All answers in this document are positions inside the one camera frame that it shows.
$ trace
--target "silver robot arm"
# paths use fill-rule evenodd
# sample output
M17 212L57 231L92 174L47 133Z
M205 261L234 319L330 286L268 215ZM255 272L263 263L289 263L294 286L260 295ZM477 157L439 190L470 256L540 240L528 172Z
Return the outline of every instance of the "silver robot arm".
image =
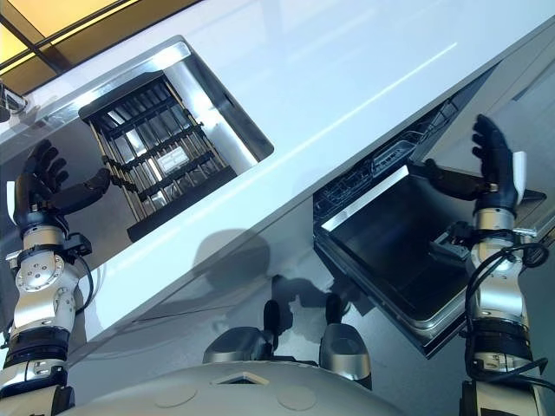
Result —
M460 415L541 416L545 409L538 386L555 386L538 377L547 359L532 358L519 275L525 266L540 266L549 252L530 242L533 231L514 228L525 191L526 155L512 153L502 132L483 115L474 131L478 146L473 154L481 159L483 177L479 183L441 183L447 175L427 162L435 170L430 182L440 182L437 189L476 199L473 232L470 238L465 235L470 247L465 363L472 382L463 384Z
M28 157L16 180L13 219L23 249L9 256L19 292L3 370L0 414L58 414L73 406L66 387L69 336L79 273L75 260L91 252L90 242L69 234L64 215L101 198L109 173L100 170L84 184L61 190L68 177L64 159L47 140Z

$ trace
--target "floor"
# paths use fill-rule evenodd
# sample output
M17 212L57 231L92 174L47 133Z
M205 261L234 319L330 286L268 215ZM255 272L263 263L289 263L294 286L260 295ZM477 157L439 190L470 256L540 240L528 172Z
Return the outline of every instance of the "floor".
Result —
M555 302L551 302L555 293L554 270L555 257L551 257L541 269L529 270L521 278L537 357L549 357L555 351ZM228 328L261 327L264 303L272 293L285 307L285 326L291 325L280 337L277 353L293 355L298 360L317 360L325 329L325 292L333 284L333 277L316 254L309 252L280 278L269 278L241 305L138 323L72 367L69 383L76 390L78 404L82 404L115 389L198 365L207 345ZM341 285L343 297L357 298L354 287ZM408 415L458 414L460 384L467 378L463 340L452 339L427 360L378 309L360 298L356 304L362 314L351 304L343 321L359 330L369 348L374 392L396 403ZM548 367L545 376L555 381L555 366ZM555 408L553 396L546 398Z

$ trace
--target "metal sink basin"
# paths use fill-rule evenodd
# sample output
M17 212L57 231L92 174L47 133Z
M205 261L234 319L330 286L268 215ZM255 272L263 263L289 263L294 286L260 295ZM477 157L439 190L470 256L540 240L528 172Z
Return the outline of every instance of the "metal sink basin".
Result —
M145 73L160 71L187 104L192 117L202 126L226 165L231 167L234 177L273 152L270 141L212 71L181 37L176 36L40 109L32 123L20 123L0 135L0 258L21 248L18 232L6 209L5 183L15 180L30 148L39 140L49 139L68 161L67 185L90 178L102 167L101 150L90 126L79 117L80 110ZM88 261L96 268L131 244L127 229L136 219L122 189L114 185L91 209L95 213L94 223L89 220L90 210L71 214L67 220L72 230L81 232L93 244L94 253ZM15 302L16 291L10 281L9 268L4 261L0 264L3 301ZM13 304L4 304L2 309L4 312L12 310Z

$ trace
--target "wire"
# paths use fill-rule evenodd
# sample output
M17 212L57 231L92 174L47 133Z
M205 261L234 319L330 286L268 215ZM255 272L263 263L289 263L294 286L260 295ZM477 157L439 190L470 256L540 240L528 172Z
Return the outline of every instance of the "wire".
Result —
M516 259L513 252L522 250L523 251L523 264L526 267L534 268L539 267L541 264L545 263L549 257L549 250L542 243L524 243L515 244L511 247L505 247L500 251L495 252L486 260L484 260L470 276L467 284L467 290L465 293L465 315L467 321L467 348L465 349L465 365L468 376L477 381L486 382L505 382L505 383L517 383L526 384L530 386L531 384L536 386L541 386L549 388L555 392L555 384L542 380L535 377L530 377L523 375L522 373L530 371L536 367L540 368L540 372L547 365L546 358L540 358L538 360L532 361L522 367L515 368L511 371L504 372L502 374L478 374L474 371L473 360L474 360L474 346L475 346L475 336L473 333L473 320L470 315L470 301L472 296L476 293L476 290L480 287L482 282L486 280L505 260L514 262ZM531 259L529 255L531 250L540 250L539 257Z
M88 264L85 261L85 259L83 257L79 256L79 255L76 255L75 259L79 260L79 263L81 263L83 268L87 271L87 280L88 280L87 300L85 301L85 303L83 303L83 306L81 306L75 312L76 315L79 315L79 314L82 314L83 311L88 307L88 305L90 305L90 303L93 301L93 294L95 292L95 283L93 282L93 275L91 274L90 268L88 267Z
M552 392L555 392L555 384L547 380L538 379L536 377L528 377L527 375L522 375L522 374L516 377L515 380L524 382L529 385L535 384L536 386L549 388Z

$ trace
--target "kitchen counter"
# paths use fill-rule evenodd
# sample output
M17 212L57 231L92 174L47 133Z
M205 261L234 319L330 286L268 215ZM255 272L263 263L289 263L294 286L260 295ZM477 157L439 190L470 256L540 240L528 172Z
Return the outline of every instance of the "kitchen counter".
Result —
M29 98L43 106L181 35L275 147L94 270L83 340L92 347L187 285L195 266L263 230L554 14L551 0L205 0L38 88ZM0 125L0 141L7 129L21 127Z

